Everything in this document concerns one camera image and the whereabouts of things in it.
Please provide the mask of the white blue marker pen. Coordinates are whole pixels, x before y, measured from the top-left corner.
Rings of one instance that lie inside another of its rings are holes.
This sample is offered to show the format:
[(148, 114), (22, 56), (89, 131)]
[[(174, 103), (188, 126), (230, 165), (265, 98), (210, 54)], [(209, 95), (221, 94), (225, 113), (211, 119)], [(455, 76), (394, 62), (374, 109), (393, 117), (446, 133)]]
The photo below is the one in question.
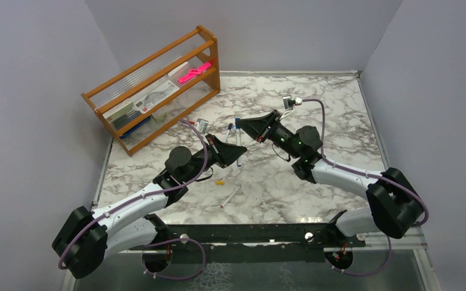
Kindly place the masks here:
[[(235, 140), (236, 145), (241, 146), (241, 129), (239, 127), (235, 127)], [(240, 155), (237, 159), (237, 167), (242, 166), (242, 155)]]

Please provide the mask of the white red-tipped marker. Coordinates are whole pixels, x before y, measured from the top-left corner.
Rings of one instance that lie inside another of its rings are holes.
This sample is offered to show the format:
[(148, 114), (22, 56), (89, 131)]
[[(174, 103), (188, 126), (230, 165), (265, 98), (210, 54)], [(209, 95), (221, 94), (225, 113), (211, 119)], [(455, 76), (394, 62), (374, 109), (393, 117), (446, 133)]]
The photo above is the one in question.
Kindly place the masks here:
[(241, 186), (237, 186), (229, 195), (228, 197), (220, 204), (220, 208), (223, 209), (227, 203), (231, 201), (231, 199), (238, 193), (241, 189)]

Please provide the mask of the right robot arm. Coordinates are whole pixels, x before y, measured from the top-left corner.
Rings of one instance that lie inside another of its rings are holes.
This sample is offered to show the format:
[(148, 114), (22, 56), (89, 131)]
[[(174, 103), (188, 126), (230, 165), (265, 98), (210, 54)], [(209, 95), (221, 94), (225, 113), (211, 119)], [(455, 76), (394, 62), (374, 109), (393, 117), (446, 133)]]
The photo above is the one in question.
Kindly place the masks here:
[(342, 211), (330, 221), (326, 240), (335, 247), (342, 246), (350, 236), (381, 231), (395, 239), (426, 215), (425, 207), (401, 171), (395, 168), (378, 173), (353, 169), (327, 161), (319, 151), (323, 142), (317, 127), (305, 125), (292, 132), (281, 123), (282, 114), (276, 110), (258, 118), (236, 120), (236, 124), (254, 141), (273, 144), (296, 161), (294, 173), (304, 181), (326, 184), (355, 194), (368, 202), (368, 207)]

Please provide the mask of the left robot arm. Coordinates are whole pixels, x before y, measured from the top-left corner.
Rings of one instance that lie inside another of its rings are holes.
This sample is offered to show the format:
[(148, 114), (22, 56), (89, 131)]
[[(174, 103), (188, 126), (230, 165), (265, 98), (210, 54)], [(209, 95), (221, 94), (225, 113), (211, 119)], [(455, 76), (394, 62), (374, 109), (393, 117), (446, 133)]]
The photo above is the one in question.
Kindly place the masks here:
[(210, 167), (227, 168), (247, 151), (210, 134), (201, 143), (196, 153), (184, 146), (172, 149), (164, 170), (134, 195), (94, 211), (84, 206), (73, 210), (52, 242), (59, 268), (81, 279), (108, 256), (140, 245), (141, 239), (152, 249), (164, 246), (166, 232), (145, 216), (179, 201)]

